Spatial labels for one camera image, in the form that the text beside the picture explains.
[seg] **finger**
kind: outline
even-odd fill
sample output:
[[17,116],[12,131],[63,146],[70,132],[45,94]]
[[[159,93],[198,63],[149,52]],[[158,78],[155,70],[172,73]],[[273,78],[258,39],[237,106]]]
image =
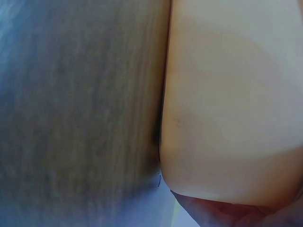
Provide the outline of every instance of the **finger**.
[[264,214],[262,214],[260,211],[256,210],[254,212],[251,212],[237,222],[237,224],[234,227],[252,227],[256,226],[263,218]]
[[250,213],[261,213],[258,208],[246,205],[232,205],[227,209],[222,210],[222,212],[238,220]]
[[268,215],[258,227],[303,226],[303,197],[273,215]]
[[232,227],[235,219],[219,211],[211,202],[173,193],[180,205],[201,227]]

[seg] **skin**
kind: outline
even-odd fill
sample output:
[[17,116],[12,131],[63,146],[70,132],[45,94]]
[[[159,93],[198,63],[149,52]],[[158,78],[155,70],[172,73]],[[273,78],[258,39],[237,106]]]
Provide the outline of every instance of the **skin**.
[[208,201],[173,192],[180,205],[201,227],[302,227],[303,197],[266,215],[258,207]]

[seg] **gray textured surface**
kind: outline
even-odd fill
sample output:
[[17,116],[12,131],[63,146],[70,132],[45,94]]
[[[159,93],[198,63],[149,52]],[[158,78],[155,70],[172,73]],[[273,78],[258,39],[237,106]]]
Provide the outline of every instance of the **gray textured surface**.
[[0,226],[164,224],[169,5],[0,0]]

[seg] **pale skin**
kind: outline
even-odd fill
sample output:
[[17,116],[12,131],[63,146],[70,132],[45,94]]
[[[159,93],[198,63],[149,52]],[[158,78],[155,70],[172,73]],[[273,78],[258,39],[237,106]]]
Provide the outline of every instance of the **pale skin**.
[[233,205],[179,195],[180,205],[201,227],[302,227],[303,197],[274,214],[266,215],[258,207]]

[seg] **hand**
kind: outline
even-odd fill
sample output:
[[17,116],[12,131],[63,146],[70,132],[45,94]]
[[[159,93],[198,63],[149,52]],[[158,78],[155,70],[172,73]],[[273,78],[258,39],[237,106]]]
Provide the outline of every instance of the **hand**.
[[201,227],[303,227],[303,197],[275,214],[265,215],[255,206],[173,194]]

